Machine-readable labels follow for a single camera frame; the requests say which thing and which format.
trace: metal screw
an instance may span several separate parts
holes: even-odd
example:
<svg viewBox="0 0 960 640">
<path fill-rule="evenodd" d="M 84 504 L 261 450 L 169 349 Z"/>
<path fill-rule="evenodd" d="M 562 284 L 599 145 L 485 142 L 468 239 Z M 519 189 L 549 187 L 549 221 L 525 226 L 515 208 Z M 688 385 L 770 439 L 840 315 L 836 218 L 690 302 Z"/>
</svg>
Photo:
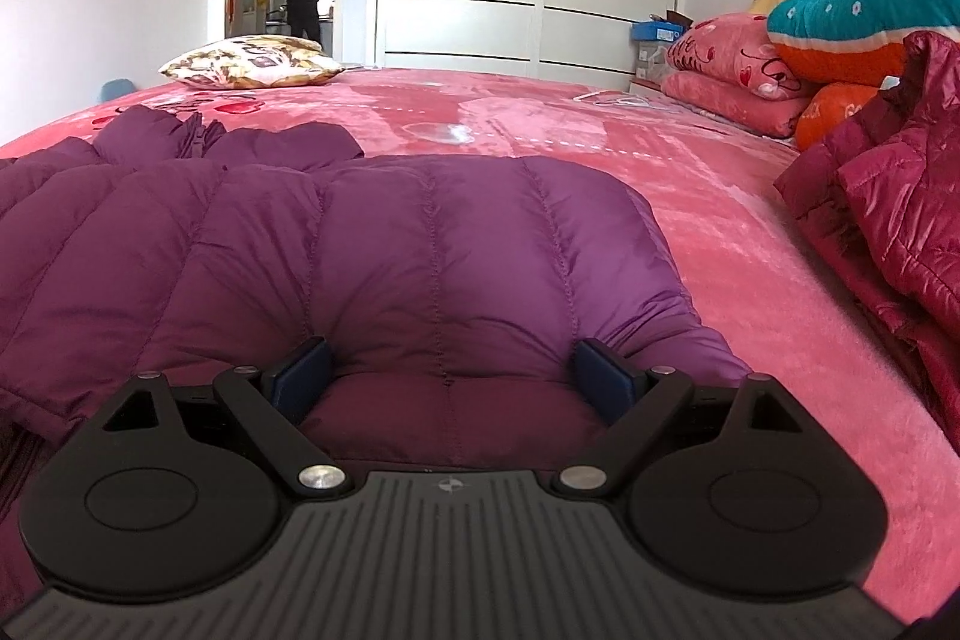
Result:
<svg viewBox="0 0 960 640">
<path fill-rule="evenodd" d="M 301 485 L 318 490 L 338 488 L 347 482 L 347 473 L 333 464 L 314 464 L 299 474 Z"/>
<path fill-rule="evenodd" d="M 607 473 L 597 467 L 568 467 L 560 472 L 560 482 L 574 491 L 594 491 L 607 482 Z"/>
</svg>

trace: orange pillow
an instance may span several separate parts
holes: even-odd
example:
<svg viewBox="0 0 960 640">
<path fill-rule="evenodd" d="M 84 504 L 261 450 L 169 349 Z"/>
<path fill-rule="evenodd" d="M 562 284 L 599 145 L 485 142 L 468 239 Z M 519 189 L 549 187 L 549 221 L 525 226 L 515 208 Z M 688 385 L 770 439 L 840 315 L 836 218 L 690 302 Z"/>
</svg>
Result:
<svg viewBox="0 0 960 640">
<path fill-rule="evenodd" d="M 834 82 L 821 88 L 797 121 L 797 148 L 803 152 L 816 145 L 836 126 L 855 115 L 880 88 Z"/>
</svg>

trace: person in black clothing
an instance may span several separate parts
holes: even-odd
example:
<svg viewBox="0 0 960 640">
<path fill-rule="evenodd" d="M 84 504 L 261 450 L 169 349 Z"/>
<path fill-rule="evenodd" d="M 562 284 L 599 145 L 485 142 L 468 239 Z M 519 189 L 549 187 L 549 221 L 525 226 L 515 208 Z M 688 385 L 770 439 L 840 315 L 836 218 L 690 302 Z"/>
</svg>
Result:
<svg viewBox="0 0 960 640">
<path fill-rule="evenodd" d="M 304 37 L 320 42 L 320 13 L 317 4 L 320 0 L 287 0 L 287 23 L 290 35 L 298 39 Z"/>
</svg>

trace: ribbed black plate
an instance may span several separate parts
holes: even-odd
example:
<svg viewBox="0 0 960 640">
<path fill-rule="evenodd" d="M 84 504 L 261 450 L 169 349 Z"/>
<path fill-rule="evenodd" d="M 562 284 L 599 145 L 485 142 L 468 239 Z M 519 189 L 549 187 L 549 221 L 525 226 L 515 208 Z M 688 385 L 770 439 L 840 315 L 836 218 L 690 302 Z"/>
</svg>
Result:
<svg viewBox="0 0 960 640">
<path fill-rule="evenodd" d="M 4 629 L 13 640 L 891 640 L 902 627 L 854 588 L 789 605 L 704 595 L 637 554 L 600 504 L 507 472 L 373 473 L 347 499 L 298 506 L 267 555 L 218 589 L 145 606 L 49 591 Z"/>
</svg>

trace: pink bedspread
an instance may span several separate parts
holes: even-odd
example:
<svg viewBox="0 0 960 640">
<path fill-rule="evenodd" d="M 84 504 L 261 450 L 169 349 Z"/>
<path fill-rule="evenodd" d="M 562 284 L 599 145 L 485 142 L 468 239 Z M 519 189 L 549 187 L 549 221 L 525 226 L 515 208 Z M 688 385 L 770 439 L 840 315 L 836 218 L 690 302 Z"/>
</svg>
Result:
<svg viewBox="0 0 960 640">
<path fill-rule="evenodd" d="M 605 170 L 644 194 L 707 324 L 794 393 L 880 487 L 890 533 L 867 589 L 901 619 L 960 579 L 960 459 L 808 250 L 773 181 L 795 152 L 669 98 L 448 71 L 353 71 L 321 88 L 201 94 L 156 88 L 37 129 L 0 157 L 90 138 L 133 103 L 203 112 L 229 128 L 344 125 L 368 155 L 542 154 Z"/>
</svg>

